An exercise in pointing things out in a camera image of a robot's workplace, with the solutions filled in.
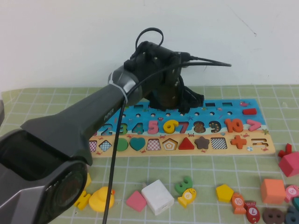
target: green heart piece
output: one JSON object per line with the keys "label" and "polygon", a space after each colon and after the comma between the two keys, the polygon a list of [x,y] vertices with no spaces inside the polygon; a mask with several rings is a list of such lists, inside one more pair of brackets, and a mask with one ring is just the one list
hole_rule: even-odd
{"label": "green heart piece", "polygon": [[118,152],[122,152],[122,151],[125,151],[126,149],[128,148],[128,142],[127,140],[121,138],[121,139],[118,139],[118,144],[117,144],[117,151]]}
{"label": "green heart piece", "polygon": [[130,146],[136,150],[139,151],[145,146],[145,139],[144,138],[131,138]]}

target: yellow duck toy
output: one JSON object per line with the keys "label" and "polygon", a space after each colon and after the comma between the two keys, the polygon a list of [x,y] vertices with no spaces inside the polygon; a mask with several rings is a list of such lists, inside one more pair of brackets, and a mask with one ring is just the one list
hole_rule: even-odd
{"label": "yellow duck toy", "polygon": [[196,198],[196,190],[189,188],[184,191],[181,197],[178,197],[178,202],[184,207],[187,207],[187,204],[190,204]]}
{"label": "yellow duck toy", "polygon": [[[107,193],[108,193],[108,187],[102,187],[90,197],[89,199],[89,205],[92,208],[92,210],[96,212],[104,212],[105,205],[106,205],[106,199],[107,199]],[[110,203],[109,208],[111,208],[114,204],[114,194],[115,191],[112,190],[111,196],[110,196]]]}

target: white wall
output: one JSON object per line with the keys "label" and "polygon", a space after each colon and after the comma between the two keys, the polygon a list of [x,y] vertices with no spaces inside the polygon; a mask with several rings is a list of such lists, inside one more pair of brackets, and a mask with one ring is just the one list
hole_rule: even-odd
{"label": "white wall", "polygon": [[298,0],[0,0],[0,89],[104,86],[148,27],[233,65],[189,67],[187,85],[299,84],[298,13]]}

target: green grid mat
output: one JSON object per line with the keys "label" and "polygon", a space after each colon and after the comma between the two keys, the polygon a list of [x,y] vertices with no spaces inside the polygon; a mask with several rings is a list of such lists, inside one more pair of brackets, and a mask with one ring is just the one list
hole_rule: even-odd
{"label": "green grid mat", "polygon": [[[206,99],[255,98],[265,117],[276,151],[286,143],[299,148],[299,85],[246,85],[191,87]],[[55,114],[78,102],[98,88],[41,88],[2,93],[5,119],[0,135],[18,128],[24,121]],[[260,185],[264,178],[282,179],[285,185],[299,185],[298,177],[285,177],[276,155],[173,156],[117,158],[114,174],[115,204],[109,211],[109,224],[249,224],[245,215],[234,215],[230,203],[217,201],[215,188],[228,184],[245,200],[256,201],[262,214],[265,207],[286,211],[281,206],[263,204]],[[110,158],[96,158],[89,172],[92,178],[88,193],[108,184]],[[197,198],[187,209],[176,201],[171,209],[154,216],[147,206],[142,212],[129,208],[125,201],[142,183],[160,179],[177,198],[174,184],[189,175]],[[84,211],[72,207],[51,224],[101,224],[102,213],[87,206]]]}

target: pink number 5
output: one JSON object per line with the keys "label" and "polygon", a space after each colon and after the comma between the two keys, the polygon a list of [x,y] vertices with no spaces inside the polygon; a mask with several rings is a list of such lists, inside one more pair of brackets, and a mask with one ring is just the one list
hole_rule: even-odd
{"label": "pink number 5", "polygon": [[149,121],[148,133],[149,134],[157,134],[158,131],[159,131],[158,121],[157,120],[150,120]]}

